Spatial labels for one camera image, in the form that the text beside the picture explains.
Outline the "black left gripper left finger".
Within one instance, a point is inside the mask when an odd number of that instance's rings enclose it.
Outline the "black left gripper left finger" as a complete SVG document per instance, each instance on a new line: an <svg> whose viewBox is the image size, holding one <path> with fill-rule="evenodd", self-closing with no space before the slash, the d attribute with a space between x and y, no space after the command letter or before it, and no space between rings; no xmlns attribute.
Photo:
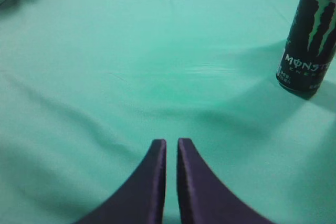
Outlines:
<svg viewBox="0 0 336 224"><path fill-rule="evenodd" d="M166 141L156 139L123 185L77 223L162 223L165 192Z"/></svg>

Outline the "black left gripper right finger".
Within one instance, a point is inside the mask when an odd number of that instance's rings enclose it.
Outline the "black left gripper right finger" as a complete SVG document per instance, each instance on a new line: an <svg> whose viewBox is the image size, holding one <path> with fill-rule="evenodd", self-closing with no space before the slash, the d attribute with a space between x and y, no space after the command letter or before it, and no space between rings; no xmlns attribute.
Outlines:
<svg viewBox="0 0 336 224"><path fill-rule="evenodd" d="M220 181L190 138L177 144L177 195L181 223L272 223Z"/></svg>

